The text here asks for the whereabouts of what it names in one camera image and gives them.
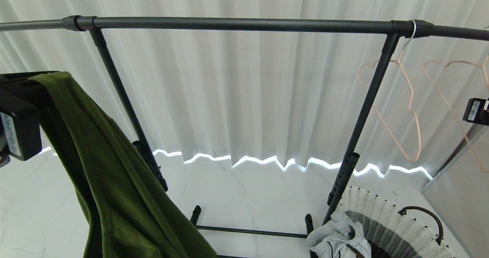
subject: curtain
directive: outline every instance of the curtain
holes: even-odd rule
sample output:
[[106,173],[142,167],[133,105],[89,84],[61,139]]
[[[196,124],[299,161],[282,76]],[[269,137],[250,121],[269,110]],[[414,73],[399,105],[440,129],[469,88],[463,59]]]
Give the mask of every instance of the curtain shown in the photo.
[[[84,16],[192,16],[409,20],[483,29],[489,0],[0,0],[0,22]],[[112,57],[152,148],[213,157],[276,156],[340,162],[365,92],[357,70],[379,58],[385,36],[308,32],[103,30]],[[401,39],[397,58],[407,39]],[[370,113],[356,152],[368,163],[423,166],[434,175],[459,143],[461,131],[423,75],[428,60],[481,63],[484,41],[414,39],[402,58],[419,114],[422,152],[408,162],[377,115]],[[69,71],[130,139],[136,136],[87,32],[0,33],[0,72]],[[374,68],[361,76],[368,84]],[[480,69],[428,67],[461,118],[469,98],[486,98]],[[392,63],[375,100],[393,134],[413,157],[416,126],[410,91]],[[470,124],[464,123],[465,129]]]

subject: gray stripe on basket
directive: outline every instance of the gray stripe on basket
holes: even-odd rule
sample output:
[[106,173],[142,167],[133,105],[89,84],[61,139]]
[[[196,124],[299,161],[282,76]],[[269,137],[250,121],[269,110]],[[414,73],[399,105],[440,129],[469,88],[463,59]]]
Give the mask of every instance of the gray stripe on basket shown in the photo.
[[394,258],[421,258],[417,251],[397,233],[356,211],[345,211],[353,222],[362,224],[365,239],[384,249]]

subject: white tile floor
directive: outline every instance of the white tile floor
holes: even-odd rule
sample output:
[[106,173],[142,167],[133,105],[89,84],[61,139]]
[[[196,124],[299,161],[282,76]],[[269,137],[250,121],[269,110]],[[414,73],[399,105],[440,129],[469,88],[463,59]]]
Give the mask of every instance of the white tile floor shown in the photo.
[[[309,164],[304,171],[291,165],[282,171],[275,162],[245,161],[231,168],[229,160],[198,158],[183,164],[181,156],[157,154],[169,185],[169,196],[191,216],[202,207],[200,225],[305,233],[304,217],[314,226],[327,211],[326,199],[336,170]],[[389,171],[353,177],[351,185],[369,189],[398,206],[430,208],[419,193],[428,182],[422,173]],[[53,152],[28,162],[13,160],[0,169],[0,254],[2,258],[82,257],[88,225],[79,208],[73,185]],[[434,221],[412,213],[434,228]],[[304,239],[202,231],[221,255],[253,258],[308,258]],[[468,257],[445,229],[445,241],[458,258]]]

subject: white label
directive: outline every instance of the white label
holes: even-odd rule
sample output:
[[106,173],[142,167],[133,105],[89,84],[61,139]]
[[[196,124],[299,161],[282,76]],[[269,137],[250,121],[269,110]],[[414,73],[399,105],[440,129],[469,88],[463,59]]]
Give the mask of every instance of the white label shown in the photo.
[[3,130],[5,131],[5,137],[7,138],[8,148],[13,154],[20,156],[21,149],[19,148],[19,141],[17,140],[14,119],[1,112],[0,115],[2,116]]
[[475,115],[477,115],[477,110],[479,109],[479,105],[481,104],[480,101],[476,100],[472,104],[472,109],[470,110],[470,113],[468,114],[468,120],[469,121],[474,121]]

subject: wicker basket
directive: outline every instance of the wicker basket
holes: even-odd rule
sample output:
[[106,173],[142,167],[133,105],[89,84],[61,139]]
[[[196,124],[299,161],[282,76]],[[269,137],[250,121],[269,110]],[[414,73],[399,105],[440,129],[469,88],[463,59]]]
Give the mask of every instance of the wicker basket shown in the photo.
[[[416,209],[428,213],[438,223],[439,235],[406,211]],[[372,246],[372,258],[454,258],[442,238],[440,220],[431,211],[417,206],[399,209],[376,194],[350,187],[345,190],[337,211],[346,213],[363,226],[365,238]],[[351,249],[342,258],[357,258]]]

